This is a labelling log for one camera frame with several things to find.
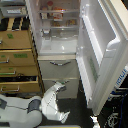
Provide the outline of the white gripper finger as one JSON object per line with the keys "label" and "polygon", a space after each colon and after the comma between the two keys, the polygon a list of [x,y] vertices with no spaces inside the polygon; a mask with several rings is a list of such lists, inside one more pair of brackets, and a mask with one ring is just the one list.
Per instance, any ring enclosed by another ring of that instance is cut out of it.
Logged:
{"label": "white gripper finger", "polygon": [[100,125],[99,125],[99,123],[98,123],[97,117],[95,117],[95,116],[90,116],[90,118],[91,118],[92,121],[93,121],[93,128],[100,128]]}

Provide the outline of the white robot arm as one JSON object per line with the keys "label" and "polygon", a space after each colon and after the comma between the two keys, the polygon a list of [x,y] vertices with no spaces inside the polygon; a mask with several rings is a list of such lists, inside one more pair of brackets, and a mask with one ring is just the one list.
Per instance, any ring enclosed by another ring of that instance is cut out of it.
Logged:
{"label": "white robot arm", "polygon": [[61,112],[57,105],[57,94],[64,87],[56,82],[43,97],[29,99],[0,94],[0,128],[41,128],[42,116],[64,124],[70,112]]}

